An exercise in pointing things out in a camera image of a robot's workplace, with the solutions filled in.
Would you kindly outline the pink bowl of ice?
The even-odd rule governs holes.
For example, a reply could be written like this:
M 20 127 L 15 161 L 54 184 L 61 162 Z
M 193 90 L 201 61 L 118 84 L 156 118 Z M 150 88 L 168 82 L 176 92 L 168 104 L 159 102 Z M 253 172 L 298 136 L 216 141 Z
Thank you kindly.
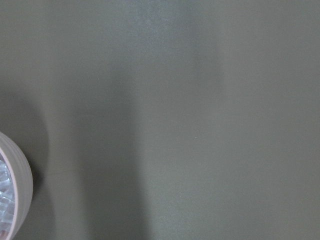
M 8 136 L 0 134 L 0 238 L 12 240 L 23 225 L 33 198 L 29 162 Z

